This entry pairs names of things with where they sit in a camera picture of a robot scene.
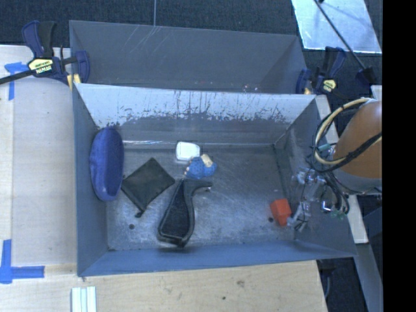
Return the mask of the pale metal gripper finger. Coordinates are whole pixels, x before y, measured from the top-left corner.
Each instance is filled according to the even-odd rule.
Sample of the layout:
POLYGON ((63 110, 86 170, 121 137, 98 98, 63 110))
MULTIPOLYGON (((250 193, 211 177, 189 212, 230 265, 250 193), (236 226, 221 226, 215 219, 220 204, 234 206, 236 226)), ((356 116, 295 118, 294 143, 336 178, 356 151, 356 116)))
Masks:
POLYGON ((310 219, 310 203, 303 201, 298 204, 295 213, 287 218, 287 226, 302 232, 308 225, 310 219))
POLYGON ((299 168, 291 177, 292 188, 312 186, 315 183, 316 171, 314 169, 299 168))

